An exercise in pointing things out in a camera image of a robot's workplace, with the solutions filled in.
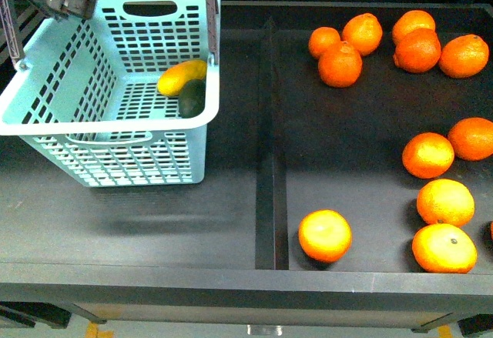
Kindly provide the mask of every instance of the orange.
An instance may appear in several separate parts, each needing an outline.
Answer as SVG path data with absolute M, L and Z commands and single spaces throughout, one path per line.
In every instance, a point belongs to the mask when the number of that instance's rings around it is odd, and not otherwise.
M 416 201 L 418 213 L 427 224 L 463 226 L 475 214 L 475 200 L 462 183 L 436 179 L 421 188 Z
M 452 144 L 436 132 L 418 134 L 404 147 L 402 163 L 418 178 L 431 179 L 446 172 L 454 161 Z
M 431 70 L 440 59 L 441 46 L 437 33 L 429 28 L 410 32 L 397 44 L 394 63 L 407 72 L 422 73 Z
M 314 59 L 319 59 L 330 45 L 339 41 L 339 32 L 335 28 L 316 28 L 308 41 L 308 50 Z
M 348 42 L 331 45 L 318 60 L 318 73 L 324 83 L 335 88 L 353 85 L 361 75 L 363 60 Z
M 404 13 L 392 28 L 392 40 L 394 41 L 394 44 L 399 44 L 403 37 L 417 28 L 429 28 L 434 31 L 436 29 L 436 24 L 434 23 L 433 17 L 428 12 L 421 11 L 420 9 Z
M 438 67 L 454 79 L 476 75 L 488 63 L 490 50 L 481 37 L 468 34 L 459 36 L 445 45 Z
M 472 270 L 478 251 L 471 238 L 457 226 L 433 224 L 413 238 L 414 258 L 429 273 L 460 273 Z
M 448 132 L 455 155 L 479 161 L 493 155 L 493 122 L 482 117 L 462 119 Z
M 319 209 L 306 215 L 298 229 L 303 251 L 322 263 L 339 260 L 351 246 L 351 228 L 346 219 L 331 209 Z
M 353 45 L 362 56 L 369 55 L 380 45 L 384 31 L 371 13 L 353 17 L 344 26 L 342 40 Z

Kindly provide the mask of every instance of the black surface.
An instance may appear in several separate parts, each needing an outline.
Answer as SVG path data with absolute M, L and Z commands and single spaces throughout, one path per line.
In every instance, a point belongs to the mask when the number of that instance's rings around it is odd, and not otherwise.
M 65 329 L 71 313 L 49 303 L 0 302 L 0 309 L 16 313 L 28 320 L 47 324 L 53 329 Z
M 465 338 L 477 338 L 485 333 L 493 331 L 493 315 L 476 315 L 458 322 L 462 336 Z
M 0 260 L 254 268 L 258 45 L 224 32 L 222 46 L 222 109 L 199 185 L 89 189 L 0 137 Z
M 209 124 L 206 178 L 199 185 L 87 189 L 20 139 L 0 138 L 0 300 L 279 308 L 293 308 L 296 300 L 295 308 L 308 309 L 493 313 L 486 229 L 493 216 L 491 158 L 456 161 L 445 176 L 460 179 L 476 198 L 476 216 L 464 228 L 479 250 L 473 271 L 424 273 L 409 253 L 424 225 L 413 204 L 424 181 L 401 166 L 404 144 L 423 129 L 446 133 L 472 113 L 493 119 L 491 61 L 461 81 L 437 69 L 409 75 L 392 65 L 388 32 L 412 8 L 224 5 L 220 113 Z M 476 32 L 493 45 L 489 7 L 425 8 L 443 42 Z M 330 89 L 308 55 L 310 31 L 341 29 L 362 12 L 381 20 L 384 42 L 364 60 L 354 87 Z M 272 90 L 260 83 L 267 22 L 275 24 Z M 259 123 L 265 115 L 258 112 L 270 113 L 259 109 L 258 95 L 273 91 L 283 118 L 271 122 L 283 121 L 283 138 L 267 141 L 275 143 L 273 153 L 284 149 L 276 157 L 285 157 L 287 170 L 287 216 L 280 220 L 258 216 L 256 198 L 258 134 L 269 126 Z M 283 170 L 271 172 L 281 174 L 275 179 L 282 188 Z M 349 253 L 324 268 L 304 257 L 296 241 L 302 216 L 322 207 L 339 210 L 354 230 Z M 277 221 L 287 221 L 289 243 L 259 249 L 262 219 L 267 236 L 276 236 Z M 259 256 L 283 255 L 289 255 L 288 270 L 257 269 Z
M 34 328 L 36 323 L 18 313 L 0 308 L 0 324 L 9 328 Z
M 443 44 L 463 34 L 438 26 Z M 420 132 L 446 135 L 465 117 L 493 119 L 493 64 L 468 80 L 450 79 L 438 68 L 410 75 L 394 66 L 394 46 L 386 33 L 376 53 L 364 59 L 358 82 L 348 89 L 331 89 L 318 79 L 316 62 L 304 52 L 309 36 L 310 32 L 278 33 L 280 53 L 290 55 L 281 58 L 279 70 L 291 75 L 282 81 L 290 268 L 420 272 L 411 240 L 426 225 L 415 200 L 429 180 L 407 173 L 402 150 Z M 441 177 L 471 190 L 475 217 L 463 229 L 479 251 L 472 272 L 493 274 L 491 242 L 484 235 L 493 220 L 493 157 L 481 162 L 456 159 Z M 303 216 L 323 208 L 342 213 L 354 234 L 351 250 L 330 266 L 312 263 L 297 241 Z

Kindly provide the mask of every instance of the avocado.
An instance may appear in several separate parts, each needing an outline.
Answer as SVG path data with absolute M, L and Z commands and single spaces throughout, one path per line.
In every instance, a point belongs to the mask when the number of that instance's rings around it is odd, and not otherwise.
M 178 112 L 184 119 L 198 116 L 206 106 L 206 83 L 193 79 L 187 82 L 178 96 Z

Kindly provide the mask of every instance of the light blue basket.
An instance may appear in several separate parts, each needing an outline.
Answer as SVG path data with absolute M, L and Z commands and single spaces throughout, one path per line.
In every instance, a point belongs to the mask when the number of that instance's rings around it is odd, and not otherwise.
M 124 10 L 156 1 L 177 11 Z M 0 96 L 0 134 L 20 136 L 84 186 L 198 183 L 207 123 L 219 108 L 207 34 L 206 0 L 98 0 L 91 20 L 47 19 L 25 47 L 28 68 Z M 177 98 L 156 83 L 189 59 L 207 61 L 206 107 L 181 119 Z

